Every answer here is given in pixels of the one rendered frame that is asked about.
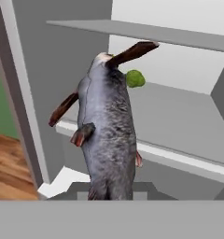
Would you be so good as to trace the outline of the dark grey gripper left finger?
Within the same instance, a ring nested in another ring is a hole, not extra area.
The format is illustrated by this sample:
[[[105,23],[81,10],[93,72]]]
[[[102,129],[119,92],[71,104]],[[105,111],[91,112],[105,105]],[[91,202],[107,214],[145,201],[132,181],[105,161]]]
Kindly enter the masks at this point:
[[[87,201],[89,193],[89,182],[74,182],[69,189],[51,197],[51,200],[58,201]]]

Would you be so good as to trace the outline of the green round vegetable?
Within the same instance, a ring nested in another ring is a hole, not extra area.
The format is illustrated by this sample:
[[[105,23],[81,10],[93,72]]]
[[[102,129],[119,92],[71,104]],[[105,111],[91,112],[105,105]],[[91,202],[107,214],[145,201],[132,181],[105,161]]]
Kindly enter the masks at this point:
[[[146,80],[143,74],[138,70],[130,70],[126,74],[126,82],[130,88],[142,87]]]

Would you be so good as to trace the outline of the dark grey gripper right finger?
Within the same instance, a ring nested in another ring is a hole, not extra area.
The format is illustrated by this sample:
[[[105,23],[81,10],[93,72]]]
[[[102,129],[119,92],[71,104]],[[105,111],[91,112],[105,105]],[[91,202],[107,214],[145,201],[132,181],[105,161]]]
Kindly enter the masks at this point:
[[[133,198],[136,201],[170,201],[174,197],[160,192],[152,182],[134,182]]]

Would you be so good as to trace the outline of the grey fish with dark fins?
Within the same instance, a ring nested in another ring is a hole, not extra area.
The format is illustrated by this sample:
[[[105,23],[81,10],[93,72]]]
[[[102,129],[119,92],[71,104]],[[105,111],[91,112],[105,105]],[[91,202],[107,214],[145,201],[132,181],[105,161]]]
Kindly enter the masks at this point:
[[[116,56],[97,54],[86,76],[49,118],[49,126],[54,126],[72,104],[79,104],[77,130],[70,142],[83,151],[90,176],[90,201],[133,197],[135,168],[142,164],[142,157],[137,150],[126,77],[119,65],[158,46],[157,42],[140,41]]]

